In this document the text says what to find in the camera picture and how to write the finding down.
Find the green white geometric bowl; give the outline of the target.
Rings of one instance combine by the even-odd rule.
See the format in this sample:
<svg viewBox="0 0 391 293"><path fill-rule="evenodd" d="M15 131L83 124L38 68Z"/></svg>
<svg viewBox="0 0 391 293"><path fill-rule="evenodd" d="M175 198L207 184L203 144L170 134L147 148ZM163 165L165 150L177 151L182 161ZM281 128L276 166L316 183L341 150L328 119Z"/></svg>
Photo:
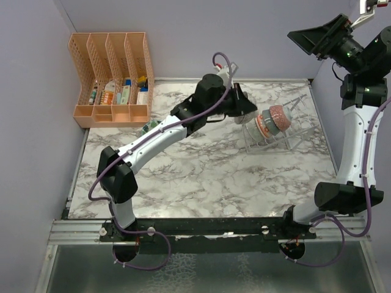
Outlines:
<svg viewBox="0 0 391 293"><path fill-rule="evenodd" d="M257 143L260 145L265 144L265 138L262 136L256 120L253 118L251 121L245 124L246 130L252 140L252 143Z"/></svg>

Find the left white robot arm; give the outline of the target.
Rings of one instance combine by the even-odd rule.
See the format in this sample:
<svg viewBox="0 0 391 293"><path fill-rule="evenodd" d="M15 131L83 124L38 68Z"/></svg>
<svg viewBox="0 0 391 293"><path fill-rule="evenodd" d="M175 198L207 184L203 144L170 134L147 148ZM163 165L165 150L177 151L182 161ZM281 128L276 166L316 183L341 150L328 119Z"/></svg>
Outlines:
<svg viewBox="0 0 391 293"><path fill-rule="evenodd" d="M208 117L240 117L257 111L238 83L224 84L216 74L206 74L195 92L177 104L158 126L118 150L106 147L100 154L97 184L116 221L114 234L122 241L134 236L132 197L138 185L136 175L157 154L189 137L208 122Z"/></svg>

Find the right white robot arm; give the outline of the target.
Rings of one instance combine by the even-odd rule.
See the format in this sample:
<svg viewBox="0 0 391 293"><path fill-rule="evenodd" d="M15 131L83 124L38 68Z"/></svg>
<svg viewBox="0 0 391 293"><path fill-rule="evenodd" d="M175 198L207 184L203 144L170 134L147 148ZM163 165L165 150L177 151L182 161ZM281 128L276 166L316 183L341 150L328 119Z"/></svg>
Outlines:
<svg viewBox="0 0 391 293"><path fill-rule="evenodd" d="M376 188L373 170L376 130L387 102L390 73L390 27L366 47L353 39L356 27L344 14L323 26L291 31L288 38L308 55L333 59L347 70L340 87L345 138L340 168L334 183L316 185L314 198L292 206L280 224L282 234L294 239L303 226L326 214L351 215L379 204L384 193Z"/></svg>

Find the green leaf pattern bowl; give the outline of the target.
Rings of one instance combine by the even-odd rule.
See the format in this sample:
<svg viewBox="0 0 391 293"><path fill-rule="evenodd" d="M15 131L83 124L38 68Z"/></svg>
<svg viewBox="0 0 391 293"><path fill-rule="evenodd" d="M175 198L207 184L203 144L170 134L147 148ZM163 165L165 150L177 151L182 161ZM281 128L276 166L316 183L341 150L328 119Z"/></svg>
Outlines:
<svg viewBox="0 0 391 293"><path fill-rule="evenodd" d="M161 124L161 120L150 120L146 123L141 129L141 136L144 136L146 133L151 131L153 128Z"/></svg>

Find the orange floral bowl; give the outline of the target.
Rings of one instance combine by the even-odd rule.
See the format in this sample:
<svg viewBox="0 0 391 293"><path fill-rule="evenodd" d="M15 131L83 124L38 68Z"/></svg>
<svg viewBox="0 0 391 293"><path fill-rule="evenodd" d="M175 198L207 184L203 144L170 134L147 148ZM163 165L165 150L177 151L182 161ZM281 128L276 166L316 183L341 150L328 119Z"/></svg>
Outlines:
<svg viewBox="0 0 391 293"><path fill-rule="evenodd" d="M264 138L266 138L266 139L270 138L270 136L271 136L270 132L265 125L265 122L263 120L262 115L259 114L255 117L255 124Z"/></svg>

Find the grey leaf pattern bowl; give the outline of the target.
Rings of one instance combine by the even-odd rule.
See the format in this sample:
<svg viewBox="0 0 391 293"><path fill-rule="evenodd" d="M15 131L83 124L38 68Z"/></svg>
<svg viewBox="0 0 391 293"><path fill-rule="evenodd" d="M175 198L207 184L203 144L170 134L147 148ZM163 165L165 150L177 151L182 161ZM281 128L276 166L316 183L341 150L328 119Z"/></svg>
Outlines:
<svg viewBox="0 0 391 293"><path fill-rule="evenodd" d="M280 131L286 131L293 119L293 114L287 106L274 105L269 108L271 118Z"/></svg>

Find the brown white geometric bowl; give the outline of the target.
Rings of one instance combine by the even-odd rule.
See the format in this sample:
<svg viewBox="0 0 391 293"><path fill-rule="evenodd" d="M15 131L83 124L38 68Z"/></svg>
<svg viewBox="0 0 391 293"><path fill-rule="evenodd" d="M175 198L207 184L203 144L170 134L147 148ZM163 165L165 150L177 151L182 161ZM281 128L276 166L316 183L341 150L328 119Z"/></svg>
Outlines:
<svg viewBox="0 0 391 293"><path fill-rule="evenodd" d="M247 92L243 92L244 93L244 96L254 105L256 105L256 100L251 96L249 95ZM235 117L234 118L234 122L237 124L237 125L244 125L246 123L248 123L249 121L251 121L251 119L254 119L256 116L258 115L258 109L256 109L255 111L251 112L251 113L248 113L248 114L245 114L245 115L241 115L239 117Z"/></svg>

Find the blue hexagon red-rim bowl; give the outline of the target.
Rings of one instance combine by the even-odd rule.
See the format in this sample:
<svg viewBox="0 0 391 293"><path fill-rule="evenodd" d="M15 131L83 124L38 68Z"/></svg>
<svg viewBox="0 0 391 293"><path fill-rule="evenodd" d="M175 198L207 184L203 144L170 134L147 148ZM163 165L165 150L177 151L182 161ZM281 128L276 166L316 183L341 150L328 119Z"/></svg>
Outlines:
<svg viewBox="0 0 391 293"><path fill-rule="evenodd" d="M262 111L263 120L265 122L265 125L268 129L268 131L271 133L272 136L278 135L280 132L280 129L276 126L274 123L274 120L272 119L270 110L263 110Z"/></svg>

